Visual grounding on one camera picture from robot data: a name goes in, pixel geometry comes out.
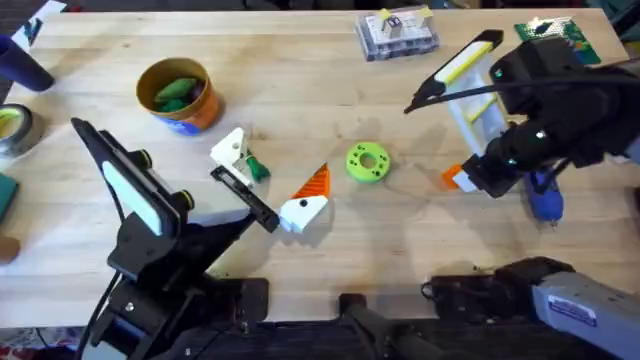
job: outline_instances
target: green 3d printed gear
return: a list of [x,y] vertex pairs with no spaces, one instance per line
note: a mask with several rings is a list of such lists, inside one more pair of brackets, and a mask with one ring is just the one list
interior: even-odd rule
[[387,151],[374,142],[353,145],[347,153],[347,172],[362,183],[375,183],[384,178],[391,167]]

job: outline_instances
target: black cable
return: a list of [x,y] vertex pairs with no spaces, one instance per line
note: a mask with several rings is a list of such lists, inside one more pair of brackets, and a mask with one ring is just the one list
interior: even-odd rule
[[404,109],[404,113],[408,114],[413,110],[423,108],[425,106],[439,104],[445,101],[457,100],[469,96],[485,94],[489,92],[500,92],[514,88],[525,87],[542,87],[553,85],[619,85],[619,86],[637,86],[640,87],[640,80],[634,78],[625,78],[620,76],[606,75],[581,75],[581,76],[563,76],[544,79],[535,79],[530,81],[516,81],[510,83],[500,83],[482,86],[475,89],[458,91],[453,94],[430,97],[427,99],[417,99],[414,97],[411,105]]
[[218,330],[218,329],[214,329],[214,330],[216,331],[216,333],[213,334],[213,336],[211,337],[211,339],[209,341],[207,341],[205,346],[203,346],[202,349],[200,349],[200,351],[198,351],[198,353],[193,357],[193,360],[198,360],[200,355],[204,354],[204,351],[207,350],[218,339],[218,337],[220,337],[220,335],[226,334],[227,332],[229,332],[229,330],[231,330],[231,327],[229,327],[227,330],[224,330],[224,331],[223,330]]
[[42,333],[40,333],[40,329],[39,328],[33,328],[36,331],[36,335],[38,335],[38,337],[40,338],[40,341],[42,342],[42,345],[44,345],[45,348],[50,348],[51,346],[49,346],[49,344],[47,344],[46,341],[44,341],[44,337],[42,336]]
[[[120,223],[123,223],[124,211],[122,210],[122,205],[120,205],[120,201],[118,200],[118,195],[116,195],[116,192],[113,190],[111,185],[107,184],[107,188],[109,189],[109,193],[111,194],[113,203],[116,206],[116,210],[118,211],[118,217],[120,218]],[[80,335],[80,341],[78,342],[78,349],[76,350],[76,354],[73,357],[74,360],[82,360],[84,349],[87,347],[87,343],[89,342],[89,336],[91,335],[91,328],[93,327],[96,320],[98,319],[98,315],[100,315],[100,312],[102,311],[102,308],[104,307],[104,304],[107,301],[109,294],[111,294],[111,292],[113,291],[113,288],[118,283],[118,280],[120,280],[120,272],[116,271],[115,274],[113,274],[113,277],[109,282],[109,285],[107,285],[107,288],[102,293],[102,296],[100,296],[100,300],[98,300],[98,304],[96,305],[96,308],[93,310],[93,313],[89,318],[89,322],[87,323],[87,326],[85,326],[84,329],[82,330],[82,335]]]

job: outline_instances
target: green object in cup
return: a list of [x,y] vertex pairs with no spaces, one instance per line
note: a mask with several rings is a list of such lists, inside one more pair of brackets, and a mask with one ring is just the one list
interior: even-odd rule
[[178,110],[182,110],[184,108],[187,107],[186,102],[182,101],[181,99],[171,99],[169,100],[166,104],[162,105],[160,107],[160,111],[162,112],[174,112],[174,111],[178,111]]
[[178,78],[160,90],[153,99],[157,104],[165,104],[171,100],[184,98],[196,85],[198,80],[194,78]]

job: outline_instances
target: circuit board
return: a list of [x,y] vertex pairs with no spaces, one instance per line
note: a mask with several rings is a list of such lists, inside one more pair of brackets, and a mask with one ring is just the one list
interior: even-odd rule
[[592,65],[601,62],[580,27],[570,17],[535,18],[526,24],[516,24],[514,27],[522,41],[542,39],[553,35],[562,36],[573,47],[576,56],[583,64]]

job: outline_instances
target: tape roll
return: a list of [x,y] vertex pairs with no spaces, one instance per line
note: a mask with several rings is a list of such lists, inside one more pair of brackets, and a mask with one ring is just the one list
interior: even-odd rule
[[24,154],[38,143],[43,133],[44,122],[25,106],[0,106],[0,156]]

